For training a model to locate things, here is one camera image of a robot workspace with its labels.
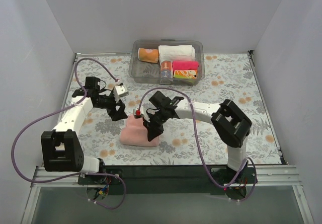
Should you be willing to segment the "rabbit print towel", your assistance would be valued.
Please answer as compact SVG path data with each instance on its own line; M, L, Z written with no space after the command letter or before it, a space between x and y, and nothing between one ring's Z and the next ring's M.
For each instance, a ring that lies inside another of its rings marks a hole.
M170 79L173 77L173 63L165 60L160 63L160 77Z

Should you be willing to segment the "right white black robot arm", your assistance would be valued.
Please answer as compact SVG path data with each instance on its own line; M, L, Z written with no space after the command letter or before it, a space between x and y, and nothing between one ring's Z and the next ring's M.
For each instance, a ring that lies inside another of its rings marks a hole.
M197 121L211 124L227 146L227 175L231 181L226 185L218 184L208 167L205 167L208 177L222 189L245 178L244 167L250 160L247 157L246 145L252 122L234 101L226 99L222 103L193 102L183 92L170 99L161 92L162 90L162 87L154 88L155 93L149 99L156 108L154 113L148 113L141 106L134 112L135 117L143 119L148 141L163 133L163 124L169 119L191 119L194 127L197 126Z

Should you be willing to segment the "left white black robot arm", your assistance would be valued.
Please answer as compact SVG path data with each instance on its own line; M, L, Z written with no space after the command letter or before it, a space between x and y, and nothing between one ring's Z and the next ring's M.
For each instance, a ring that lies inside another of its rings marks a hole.
M77 172L89 174L97 184L107 179L104 161L84 154L78 139L87 115L94 109L105 109L112 121L127 118L121 97L128 95L123 84L116 85L108 95L102 94L101 80L86 77L85 86L74 91L70 109L60 122L41 135L44 168L47 172Z

